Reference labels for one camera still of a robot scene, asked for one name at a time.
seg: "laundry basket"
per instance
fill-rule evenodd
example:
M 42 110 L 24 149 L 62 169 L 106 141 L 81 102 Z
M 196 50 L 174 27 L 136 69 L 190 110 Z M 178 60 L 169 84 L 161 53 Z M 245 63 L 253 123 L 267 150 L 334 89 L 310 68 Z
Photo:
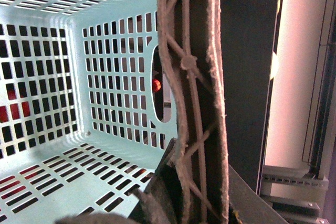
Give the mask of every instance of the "laundry basket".
M 156 0 L 0 0 L 1 224 L 129 215 L 177 137 L 156 24 Z

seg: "red ball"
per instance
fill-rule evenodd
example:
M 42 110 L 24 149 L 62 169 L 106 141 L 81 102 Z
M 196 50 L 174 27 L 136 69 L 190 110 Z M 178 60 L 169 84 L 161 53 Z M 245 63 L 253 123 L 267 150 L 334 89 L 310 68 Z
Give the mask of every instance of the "red ball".
M 161 83 L 157 79 L 152 80 L 152 90 L 153 92 L 158 92 L 161 89 Z

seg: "red object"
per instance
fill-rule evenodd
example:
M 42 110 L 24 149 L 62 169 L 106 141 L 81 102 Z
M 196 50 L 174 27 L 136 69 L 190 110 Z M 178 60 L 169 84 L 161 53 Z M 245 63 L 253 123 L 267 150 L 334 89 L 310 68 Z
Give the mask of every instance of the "red object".
M 22 110 L 23 110 L 23 116 L 27 117 L 30 116 L 30 109 L 29 109 L 29 103 L 23 102 L 22 103 Z
M 152 80 L 152 90 L 153 92 L 158 92 L 161 89 L 161 83 L 157 79 Z
M 10 100 L 15 100 L 16 99 L 16 94 L 14 90 L 7 90 L 7 95 L 8 99 Z
M 11 108 L 11 113 L 12 113 L 13 120 L 19 119 L 20 114 L 19 114 L 19 106 L 17 105 L 17 103 L 11 104 L 10 108 Z
M 0 107 L 0 123 L 8 122 L 6 106 Z

